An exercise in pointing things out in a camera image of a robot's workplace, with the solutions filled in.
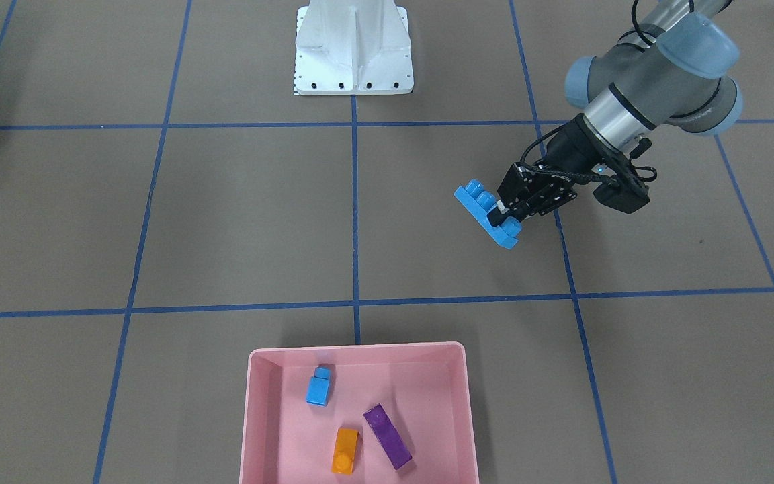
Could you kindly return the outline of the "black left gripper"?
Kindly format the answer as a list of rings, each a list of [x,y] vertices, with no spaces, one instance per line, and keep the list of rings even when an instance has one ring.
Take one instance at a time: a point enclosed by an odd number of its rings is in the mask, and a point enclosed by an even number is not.
[[[532,142],[513,163],[498,187],[499,201],[488,213],[492,227],[507,218],[522,223],[549,214],[577,196],[575,184],[597,183],[597,202],[633,214],[649,203],[648,184],[658,177],[651,166],[638,167],[621,151],[611,149],[578,114]]]

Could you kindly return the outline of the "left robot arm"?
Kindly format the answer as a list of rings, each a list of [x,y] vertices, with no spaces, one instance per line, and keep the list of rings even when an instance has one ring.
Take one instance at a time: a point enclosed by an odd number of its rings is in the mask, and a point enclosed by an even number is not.
[[[532,142],[508,169],[495,196],[482,200],[482,226],[516,229],[575,199],[575,185],[596,184],[596,201],[626,214],[650,201],[657,178],[635,160],[651,132],[674,126],[715,136],[743,109],[728,71],[740,57],[713,18],[728,1],[660,1],[604,55],[571,65],[564,80],[578,114]]]

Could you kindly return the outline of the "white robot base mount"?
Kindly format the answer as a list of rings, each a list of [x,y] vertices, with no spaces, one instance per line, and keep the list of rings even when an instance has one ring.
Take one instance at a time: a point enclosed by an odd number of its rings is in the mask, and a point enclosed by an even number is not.
[[[393,1],[310,1],[296,15],[293,92],[300,96],[413,92],[411,26]]]

